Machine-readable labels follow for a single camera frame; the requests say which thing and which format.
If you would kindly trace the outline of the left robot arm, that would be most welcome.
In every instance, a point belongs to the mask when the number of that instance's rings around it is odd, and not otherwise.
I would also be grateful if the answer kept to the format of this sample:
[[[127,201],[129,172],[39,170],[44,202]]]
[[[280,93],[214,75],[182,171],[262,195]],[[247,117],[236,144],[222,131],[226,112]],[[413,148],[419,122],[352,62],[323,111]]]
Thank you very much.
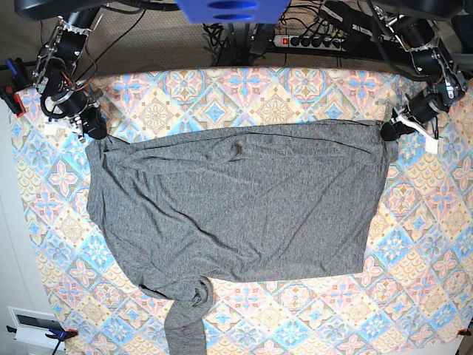
[[[395,73],[410,81],[424,82],[426,87],[407,102],[392,109],[391,118],[383,123],[381,137],[396,141],[414,132],[425,139],[425,150],[436,154],[439,147],[438,116],[468,91],[466,71],[459,68],[435,27],[426,19],[400,13],[388,15],[381,7],[368,2],[372,11],[372,38],[381,57]],[[398,67],[384,49],[381,35],[395,39],[412,59],[413,74]]]

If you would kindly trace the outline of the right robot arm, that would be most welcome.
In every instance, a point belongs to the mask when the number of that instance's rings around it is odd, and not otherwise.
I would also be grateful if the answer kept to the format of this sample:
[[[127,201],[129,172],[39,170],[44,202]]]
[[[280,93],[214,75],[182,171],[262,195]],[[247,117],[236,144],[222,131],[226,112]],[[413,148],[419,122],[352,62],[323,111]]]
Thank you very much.
[[[108,135],[101,114],[102,91],[92,87],[91,78],[81,83],[73,78],[81,55],[90,56],[88,40],[99,10],[95,7],[60,16],[33,70],[33,87],[48,122],[69,121],[80,141],[86,136],[99,141]]]

